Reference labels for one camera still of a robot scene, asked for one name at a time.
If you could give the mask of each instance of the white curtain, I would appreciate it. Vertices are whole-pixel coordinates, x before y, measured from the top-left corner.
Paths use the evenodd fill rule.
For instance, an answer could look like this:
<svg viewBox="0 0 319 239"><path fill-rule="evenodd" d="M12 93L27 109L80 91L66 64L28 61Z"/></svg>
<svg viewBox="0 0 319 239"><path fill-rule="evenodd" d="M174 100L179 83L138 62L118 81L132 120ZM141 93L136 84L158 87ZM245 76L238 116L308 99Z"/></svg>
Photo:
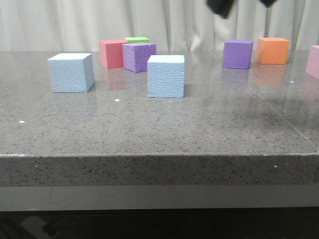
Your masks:
<svg viewBox="0 0 319 239"><path fill-rule="evenodd" d="M227 19L205 0L0 0L0 51L97 51L145 36L158 51L223 50L228 39L272 36L292 50L319 44L319 0L237 0Z"/></svg>

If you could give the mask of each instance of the lime green block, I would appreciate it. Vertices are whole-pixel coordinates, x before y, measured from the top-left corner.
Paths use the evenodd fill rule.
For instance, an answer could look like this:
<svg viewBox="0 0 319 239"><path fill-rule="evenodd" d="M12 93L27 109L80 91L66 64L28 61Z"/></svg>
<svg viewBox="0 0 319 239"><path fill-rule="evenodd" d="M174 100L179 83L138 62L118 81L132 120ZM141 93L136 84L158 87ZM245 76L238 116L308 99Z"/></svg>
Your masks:
<svg viewBox="0 0 319 239"><path fill-rule="evenodd" d="M150 40L146 37L124 37L124 39L129 43L150 42Z"/></svg>

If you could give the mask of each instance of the textured foam surface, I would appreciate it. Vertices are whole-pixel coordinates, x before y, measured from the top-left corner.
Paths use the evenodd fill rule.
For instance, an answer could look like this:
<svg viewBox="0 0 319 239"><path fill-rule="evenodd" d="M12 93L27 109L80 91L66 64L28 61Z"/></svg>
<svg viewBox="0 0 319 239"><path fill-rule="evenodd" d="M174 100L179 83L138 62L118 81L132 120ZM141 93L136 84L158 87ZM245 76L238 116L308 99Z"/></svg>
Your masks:
<svg viewBox="0 0 319 239"><path fill-rule="evenodd" d="M319 79L319 46L311 46L306 72Z"/></svg>
<svg viewBox="0 0 319 239"><path fill-rule="evenodd" d="M261 64L285 64L289 41L280 37L258 38L256 61Z"/></svg>
<svg viewBox="0 0 319 239"><path fill-rule="evenodd" d="M184 97L184 56L152 55L148 61L149 97Z"/></svg>
<svg viewBox="0 0 319 239"><path fill-rule="evenodd" d="M223 67L249 69L254 41L228 40L225 42Z"/></svg>
<svg viewBox="0 0 319 239"><path fill-rule="evenodd" d="M130 43L136 43L136 42L148 43L148 42L150 42L150 40L146 37L124 37L124 39Z"/></svg>
<svg viewBox="0 0 319 239"><path fill-rule="evenodd" d="M94 85L92 55L61 53L48 59L54 92L87 92Z"/></svg>
<svg viewBox="0 0 319 239"><path fill-rule="evenodd" d="M156 55L156 45L153 43L128 43L122 45L123 66L134 72L148 70L148 60L151 55Z"/></svg>
<svg viewBox="0 0 319 239"><path fill-rule="evenodd" d="M99 41L100 60L106 68L123 67L122 44L129 43L125 40Z"/></svg>

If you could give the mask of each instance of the purple cube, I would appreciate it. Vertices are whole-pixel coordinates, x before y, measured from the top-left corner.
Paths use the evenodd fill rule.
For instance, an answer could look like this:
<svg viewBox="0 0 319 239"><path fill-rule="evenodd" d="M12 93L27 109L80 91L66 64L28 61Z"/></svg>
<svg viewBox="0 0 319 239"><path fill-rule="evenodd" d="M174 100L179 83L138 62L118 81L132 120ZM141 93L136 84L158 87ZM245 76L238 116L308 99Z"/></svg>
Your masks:
<svg viewBox="0 0 319 239"><path fill-rule="evenodd" d="M223 67L249 69L254 41L228 40L225 42Z"/></svg>
<svg viewBox="0 0 319 239"><path fill-rule="evenodd" d="M153 43L128 43L122 44L123 67L133 72L148 70L148 60L151 55L156 55L156 45Z"/></svg>

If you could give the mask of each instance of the dark floor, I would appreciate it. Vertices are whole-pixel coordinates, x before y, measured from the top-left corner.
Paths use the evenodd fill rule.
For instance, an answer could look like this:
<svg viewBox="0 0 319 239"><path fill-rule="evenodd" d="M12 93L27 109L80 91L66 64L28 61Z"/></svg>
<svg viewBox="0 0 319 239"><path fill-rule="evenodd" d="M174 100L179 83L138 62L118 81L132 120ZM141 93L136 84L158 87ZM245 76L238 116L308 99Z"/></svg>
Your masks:
<svg viewBox="0 0 319 239"><path fill-rule="evenodd" d="M56 239L319 239L319 208L0 212L0 239L53 238L21 226L34 216Z"/></svg>

